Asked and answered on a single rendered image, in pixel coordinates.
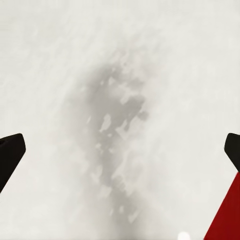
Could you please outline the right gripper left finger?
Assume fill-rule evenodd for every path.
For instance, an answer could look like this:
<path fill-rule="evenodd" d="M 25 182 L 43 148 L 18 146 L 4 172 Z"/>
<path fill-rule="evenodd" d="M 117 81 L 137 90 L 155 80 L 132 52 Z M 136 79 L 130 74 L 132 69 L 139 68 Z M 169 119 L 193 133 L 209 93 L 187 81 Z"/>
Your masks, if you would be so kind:
<path fill-rule="evenodd" d="M 26 152 L 22 133 L 0 138 L 0 194 Z"/>

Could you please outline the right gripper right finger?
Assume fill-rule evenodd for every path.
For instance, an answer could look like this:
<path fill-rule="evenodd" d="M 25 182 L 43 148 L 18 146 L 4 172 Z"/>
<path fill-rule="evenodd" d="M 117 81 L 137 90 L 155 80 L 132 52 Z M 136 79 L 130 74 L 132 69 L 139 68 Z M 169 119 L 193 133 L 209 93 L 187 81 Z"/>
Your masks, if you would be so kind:
<path fill-rule="evenodd" d="M 240 173 L 240 135 L 228 133 L 224 151 Z"/>

